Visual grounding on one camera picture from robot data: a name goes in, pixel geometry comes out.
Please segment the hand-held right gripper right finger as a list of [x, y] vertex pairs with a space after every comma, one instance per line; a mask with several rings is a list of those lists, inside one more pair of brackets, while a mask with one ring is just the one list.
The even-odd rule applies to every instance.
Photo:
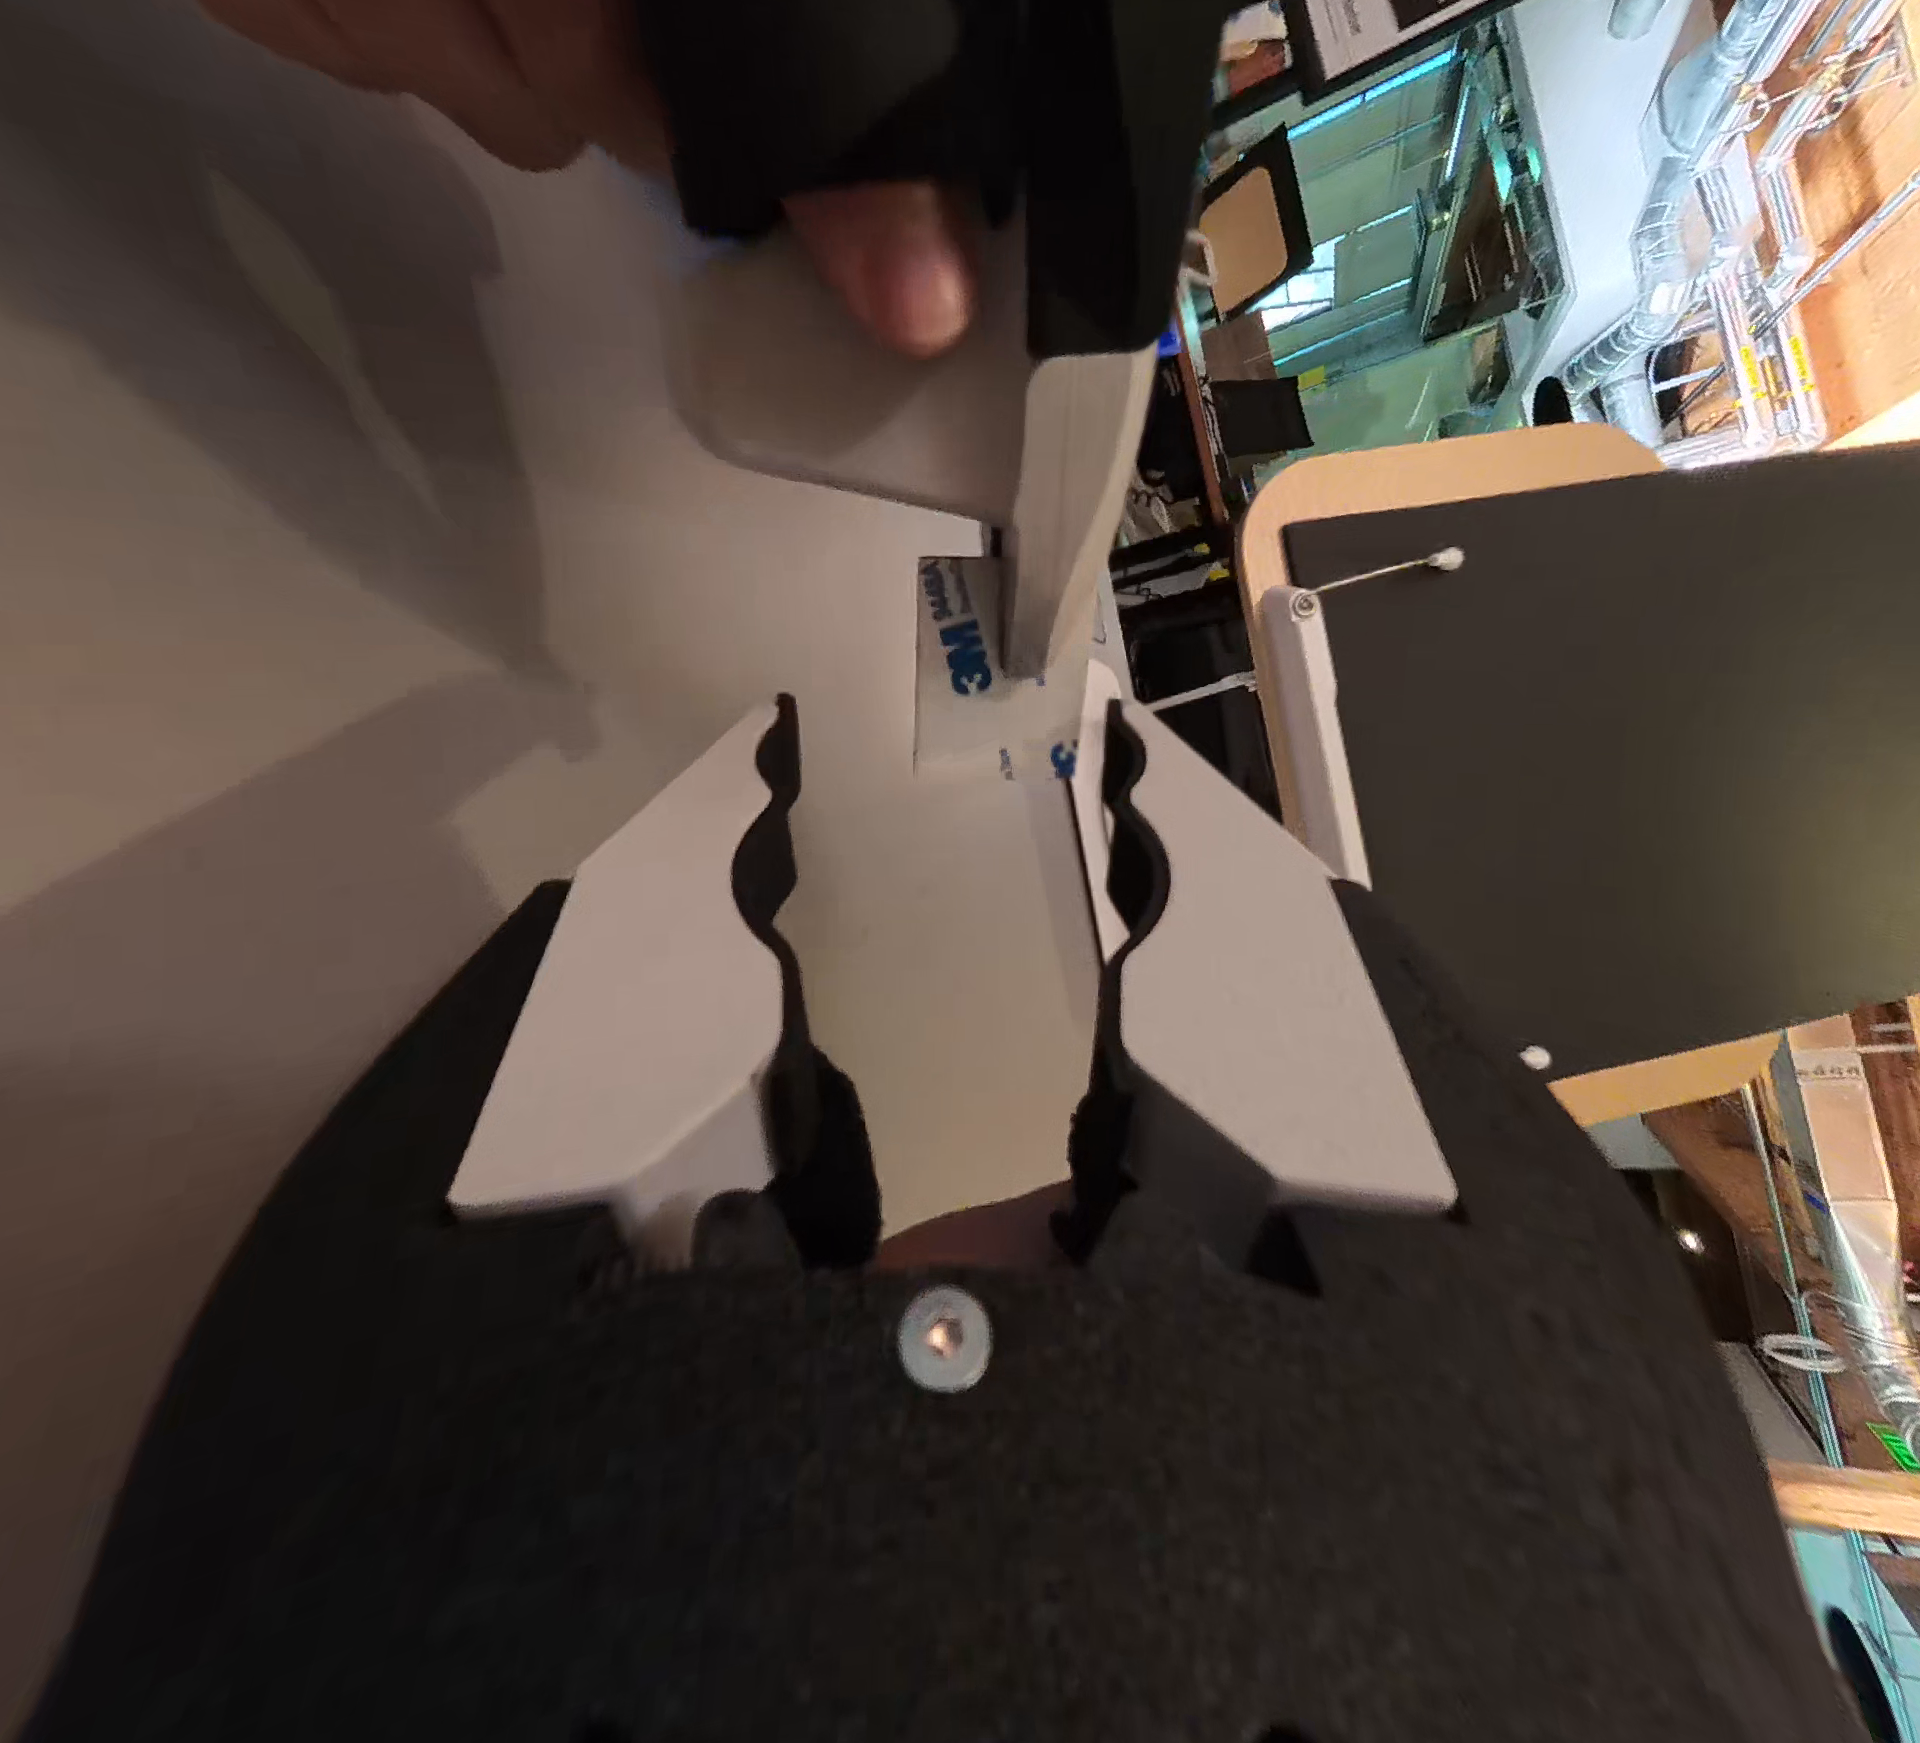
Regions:
[[1102, 980], [1060, 1249], [1142, 1198], [1236, 1268], [1300, 1209], [1455, 1211], [1353, 884], [1138, 701], [1084, 701], [1069, 800]]

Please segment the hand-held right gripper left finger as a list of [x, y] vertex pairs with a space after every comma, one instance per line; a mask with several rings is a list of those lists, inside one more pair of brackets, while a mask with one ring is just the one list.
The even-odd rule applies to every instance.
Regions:
[[448, 1209], [604, 1209], [651, 1268], [768, 1202], [805, 1266], [864, 1268], [882, 1196], [853, 1079], [812, 1035], [779, 910], [798, 886], [798, 701], [724, 730], [565, 886]]

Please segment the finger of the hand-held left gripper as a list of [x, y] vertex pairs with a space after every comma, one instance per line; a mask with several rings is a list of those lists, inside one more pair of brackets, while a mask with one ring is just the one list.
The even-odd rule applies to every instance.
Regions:
[[1019, 481], [1003, 575], [1003, 665], [1043, 677], [1093, 641], [1107, 569], [1159, 371], [1133, 353], [1054, 357], [1029, 380]]

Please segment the white and blue packet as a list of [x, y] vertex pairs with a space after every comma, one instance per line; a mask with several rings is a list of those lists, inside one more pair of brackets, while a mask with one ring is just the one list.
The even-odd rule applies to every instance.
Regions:
[[1113, 580], [1096, 582], [1087, 646], [1060, 652], [1043, 674], [1016, 676], [1001, 648], [1003, 569], [994, 555], [920, 560], [915, 767], [1071, 780], [1089, 690], [1133, 690]]

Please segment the wooden back chair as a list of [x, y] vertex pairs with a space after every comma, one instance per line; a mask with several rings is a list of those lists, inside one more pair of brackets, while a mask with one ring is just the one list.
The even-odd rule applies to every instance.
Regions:
[[1259, 298], [1314, 263], [1316, 241], [1287, 126], [1250, 146], [1232, 170], [1204, 186], [1197, 234], [1223, 322], [1259, 309]]

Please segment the black board with wooden edge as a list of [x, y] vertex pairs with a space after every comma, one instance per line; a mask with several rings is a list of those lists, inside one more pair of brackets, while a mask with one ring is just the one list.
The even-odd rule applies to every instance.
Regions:
[[1917, 994], [1917, 443], [1666, 465], [1604, 423], [1296, 461], [1371, 888], [1585, 1125]]

